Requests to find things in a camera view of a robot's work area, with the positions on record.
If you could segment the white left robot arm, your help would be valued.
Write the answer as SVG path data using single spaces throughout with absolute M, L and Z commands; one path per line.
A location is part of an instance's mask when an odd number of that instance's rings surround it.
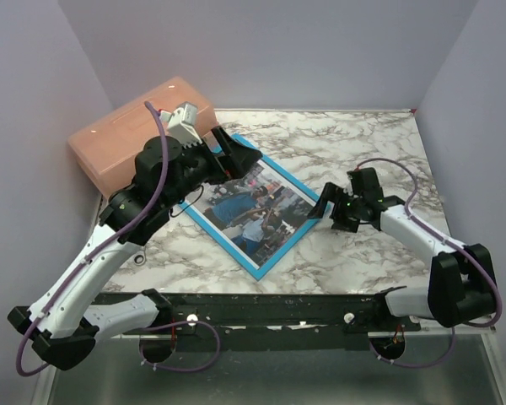
M 45 367 L 70 370 L 88 357 L 96 343 L 124 332 L 163 332 L 174 314 L 155 289 L 114 305 L 94 305 L 113 274 L 140 252 L 170 220 L 172 208 L 201 186 L 243 178 L 262 154 L 212 130 L 219 152 L 201 141 L 189 146 L 160 134 L 149 139 L 134 159 L 129 186 L 115 192 L 85 247 L 58 281 L 35 303 L 15 306 L 8 321 L 21 333 L 21 346 Z

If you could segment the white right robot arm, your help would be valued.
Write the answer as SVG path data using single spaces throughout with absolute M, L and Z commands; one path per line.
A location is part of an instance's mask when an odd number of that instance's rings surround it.
M 404 316 L 455 327 L 498 309 L 493 263 L 485 246 L 447 236 L 413 214 L 398 196 L 386 196 L 375 169 L 348 175 L 348 188 L 332 182 L 324 185 L 309 218 L 321 218 L 331 204 L 334 230 L 355 233 L 360 225 L 369 224 L 410 249 L 429 270 L 425 287 L 395 287 L 381 293 L 383 302 L 370 312 L 377 328 L 388 331 Z

